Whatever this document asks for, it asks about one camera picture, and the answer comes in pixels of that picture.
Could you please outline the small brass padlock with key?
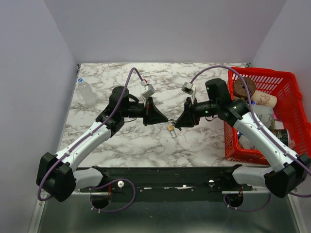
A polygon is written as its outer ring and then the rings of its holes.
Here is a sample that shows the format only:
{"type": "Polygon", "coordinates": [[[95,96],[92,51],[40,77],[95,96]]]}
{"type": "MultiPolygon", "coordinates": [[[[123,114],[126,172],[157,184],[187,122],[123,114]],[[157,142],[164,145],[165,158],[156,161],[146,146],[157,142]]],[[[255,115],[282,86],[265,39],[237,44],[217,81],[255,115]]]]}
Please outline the small brass padlock with key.
{"type": "Polygon", "coordinates": [[[173,125],[168,126],[168,131],[172,138],[177,138],[176,132],[175,132],[175,127],[173,125]]]}

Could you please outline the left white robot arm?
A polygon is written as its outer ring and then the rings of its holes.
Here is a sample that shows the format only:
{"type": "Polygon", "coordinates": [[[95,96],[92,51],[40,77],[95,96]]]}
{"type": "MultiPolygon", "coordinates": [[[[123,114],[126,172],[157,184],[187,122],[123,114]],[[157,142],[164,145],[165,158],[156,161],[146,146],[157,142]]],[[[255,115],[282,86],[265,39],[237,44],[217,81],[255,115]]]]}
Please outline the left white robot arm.
{"type": "Polygon", "coordinates": [[[88,171],[90,178],[76,178],[79,164],[101,143],[113,137],[124,125],[125,118],[142,118],[143,125],[168,122],[155,106],[152,95],[154,87],[143,87],[141,98],[131,95],[126,87],[118,86],[112,90],[109,103],[96,117],[95,122],[78,139],[56,154],[45,153],[39,162],[36,184],[59,202],[65,201],[77,189],[92,186],[102,192],[107,188],[108,180],[96,168],[88,171]]]}

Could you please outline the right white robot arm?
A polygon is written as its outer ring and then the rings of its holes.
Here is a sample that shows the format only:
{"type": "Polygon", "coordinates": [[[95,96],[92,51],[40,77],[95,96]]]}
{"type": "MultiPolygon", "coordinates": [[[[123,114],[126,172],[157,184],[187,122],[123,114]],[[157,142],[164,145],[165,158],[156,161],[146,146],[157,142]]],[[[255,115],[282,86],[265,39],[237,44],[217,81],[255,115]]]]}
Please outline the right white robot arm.
{"type": "Polygon", "coordinates": [[[255,185],[266,187],[275,196],[283,198],[306,179],[311,165],[307,154],[298,155],[282,143],[243,100],[232,100],[224,80],[212,79],[205,86],[209,100],[198,102],[194,97],[196,87],[189,82],[184,83],[182,91],[190,96],[175,127],[194,127],[202,117],[218,116],[250,140],[270,165],[237,167],[223,179],[227,189],[235,190],[241,184],[255,185]]]}

